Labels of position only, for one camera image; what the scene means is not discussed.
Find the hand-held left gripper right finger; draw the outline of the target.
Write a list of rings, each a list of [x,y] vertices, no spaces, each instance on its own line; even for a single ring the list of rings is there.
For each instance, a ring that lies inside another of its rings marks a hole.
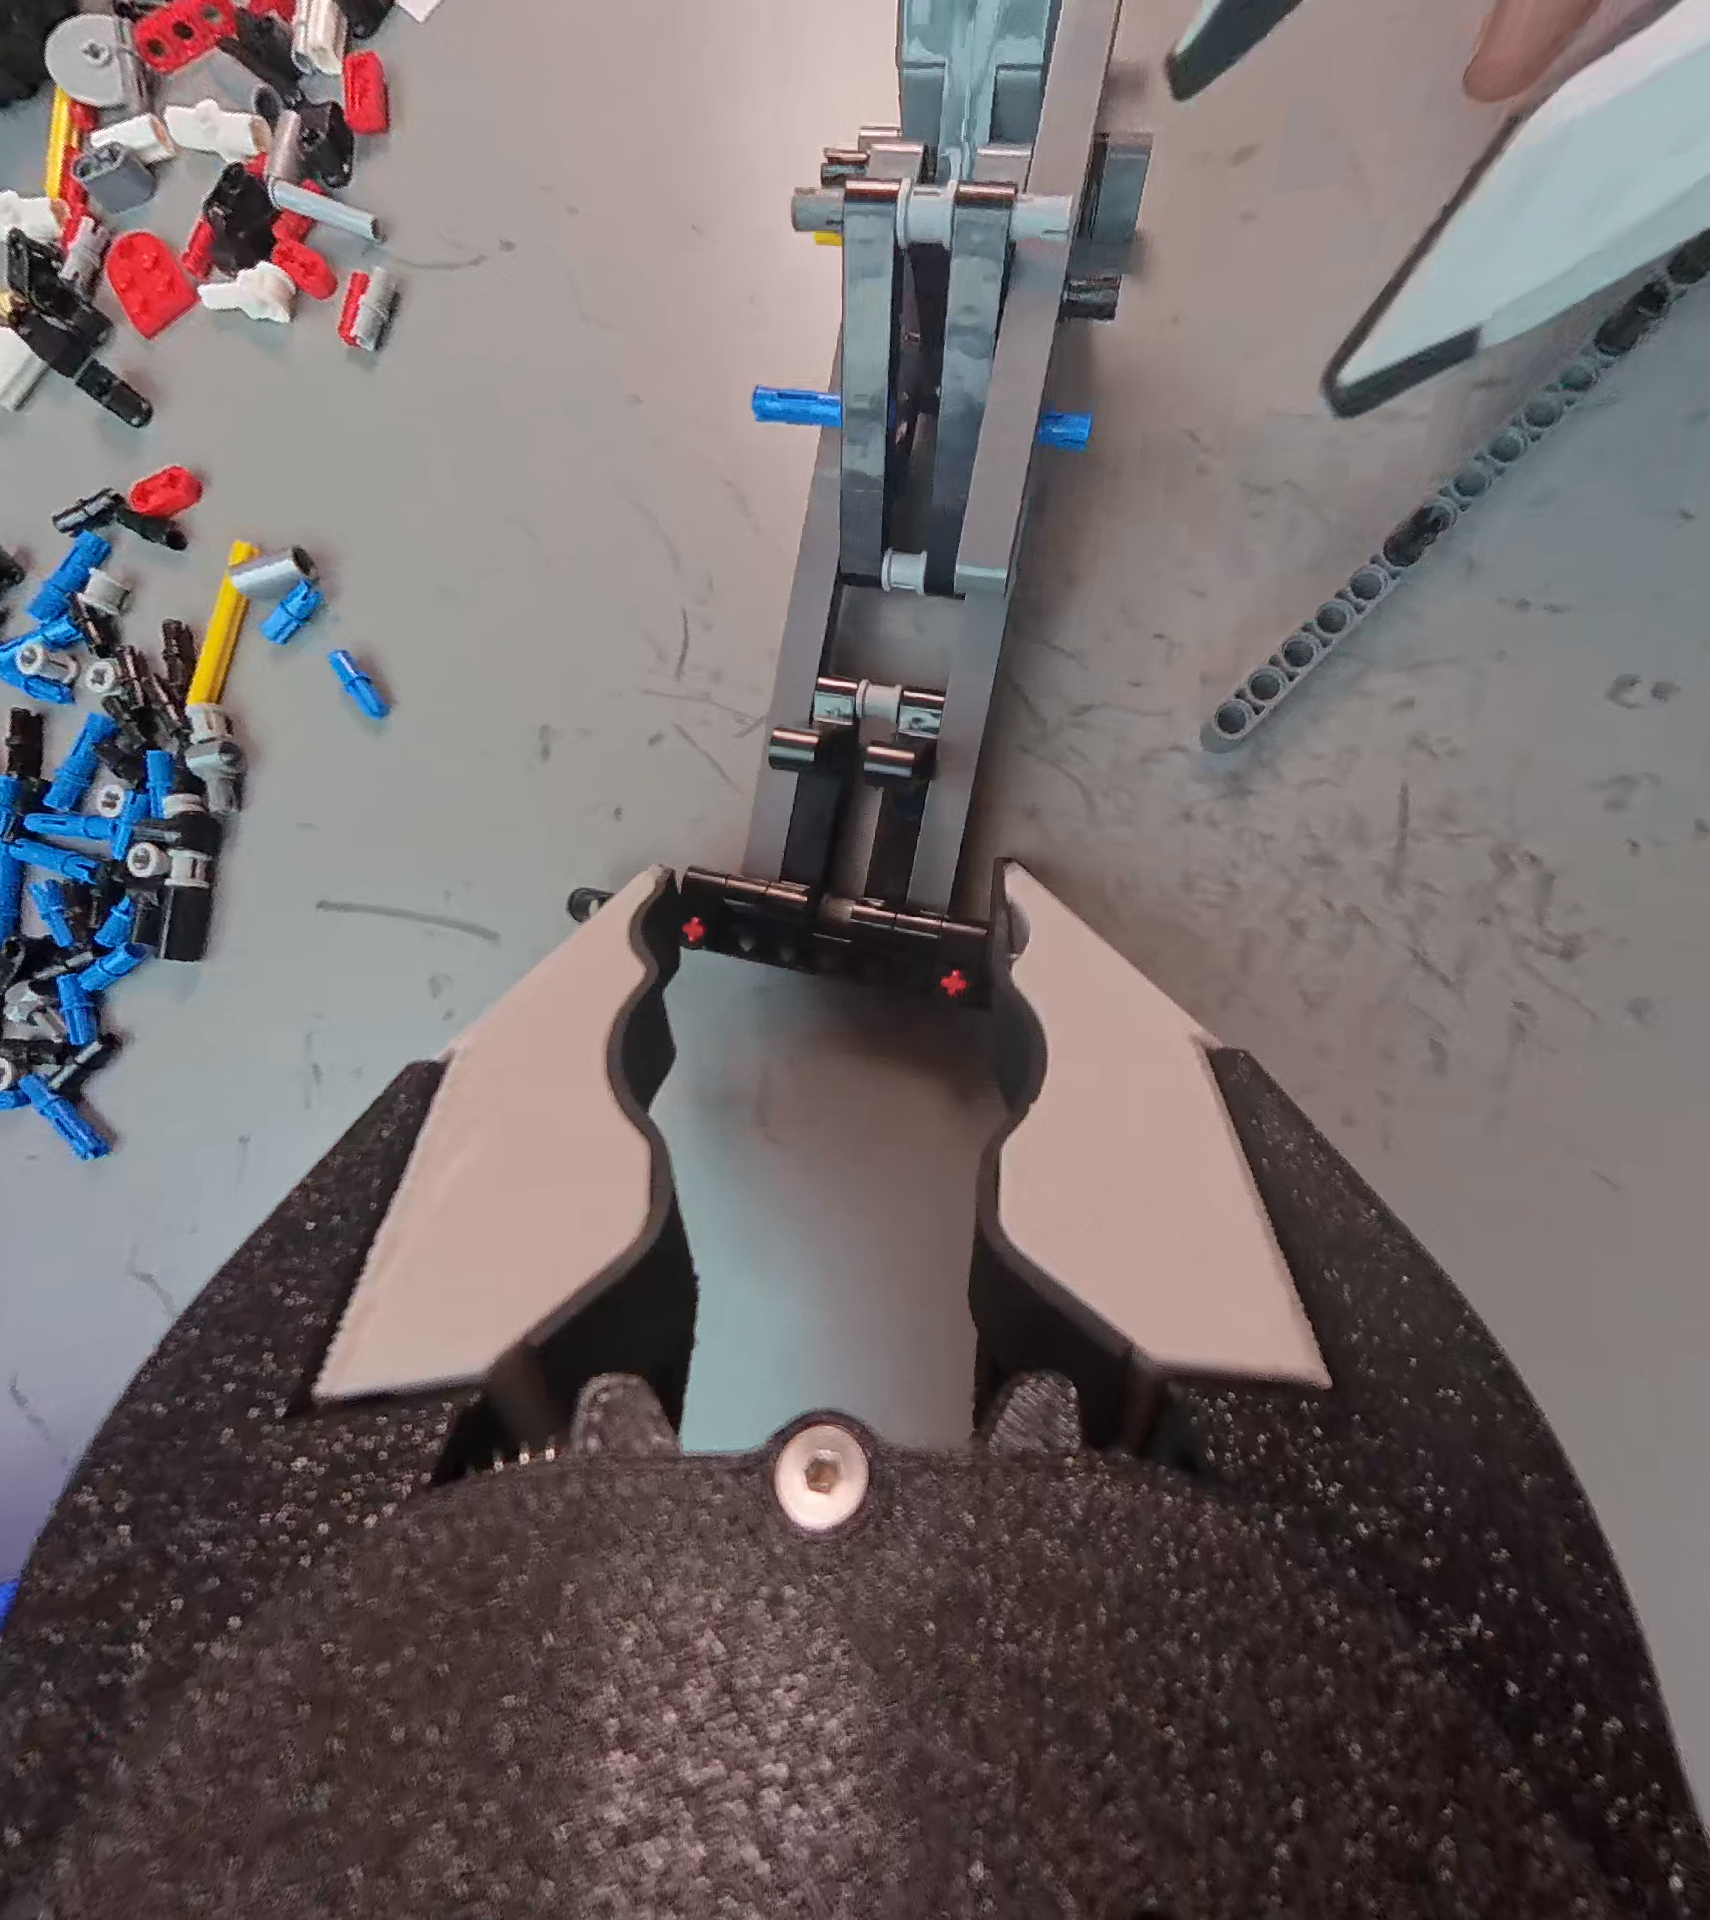
[[[1147,1448],[1171,1391],[1332,1393],[1219,1042],[1000,861],[990,1037],[1003,1120],[970,1196],[970,1411],[1066,1379],[1093,1448]]]

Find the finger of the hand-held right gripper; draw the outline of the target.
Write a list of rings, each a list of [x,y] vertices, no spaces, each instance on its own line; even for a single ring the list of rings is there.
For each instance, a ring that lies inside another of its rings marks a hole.
[[[1362,415],[1710,225],[1710,0],[1514,113],[1324,365]]]
[[[1204,0],[1167,48],[1162,68],[1178,104],[1219,80],[1247,48],[1259,48],[1299,0]]]

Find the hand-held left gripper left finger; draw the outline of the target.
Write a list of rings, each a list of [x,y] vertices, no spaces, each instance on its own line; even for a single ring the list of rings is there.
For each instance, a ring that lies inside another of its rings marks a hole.
[[[475,1391],[547,1448],[595,1379],[638,1379],[676,1443],[700,1277],[653,1118],[675,971],[676,881],[643,870],[446,1047],[312,1407]]]

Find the long grey beam black pins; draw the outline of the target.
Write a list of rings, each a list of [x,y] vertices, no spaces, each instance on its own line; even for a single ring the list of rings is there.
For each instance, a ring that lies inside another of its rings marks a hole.
[[[1210,703],[1202,724],[1204,752],[1245,748],[1412,575],[1419,566],[1478,512],[1489,493],[1532,461],[1539,439],[1564,429],[1612,369],[1710,279],[1710,225],[1678,242],[1649,279],[1616,297],[1579,352],[1525,390],[1500,429],[1443,471],[1344,581],[1299,618],[1235,684]]]

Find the toy truck chassis assembly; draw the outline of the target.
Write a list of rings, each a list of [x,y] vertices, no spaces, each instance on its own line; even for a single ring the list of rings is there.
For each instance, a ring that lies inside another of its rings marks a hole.
[[[1058,335],[1115,322],[1153,134],[1109,131],[1126,7],[896,7],[896,119],[826,145],[794,225],[840,324],[735,870],[580,890],[595,1009],[676,953],[980,1001],[964,912]]]

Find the person's right hand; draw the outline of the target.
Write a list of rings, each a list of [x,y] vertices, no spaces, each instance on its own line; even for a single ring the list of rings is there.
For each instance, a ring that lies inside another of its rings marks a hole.
[[[1458,68],[1458,92],[1470,104],[1511,104],[1532,92],[1564,56],[1570,38],[1585,31],[1596,0],[1495,0],[1478,48]]]

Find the pile of blue black pins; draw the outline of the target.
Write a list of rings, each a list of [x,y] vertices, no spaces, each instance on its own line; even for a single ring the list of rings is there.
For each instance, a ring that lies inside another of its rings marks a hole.
[[[120,1056],[127,976],[214,950],[245,742],[220,703],[245,629],[295,647],[318,615],[303,548],[233,543],[214,618],[127,637],[107,538],[77,530],[17,607],[0,548],[0,1118],[37,1118],[79,1164],[115,1149],[88,1090]]]

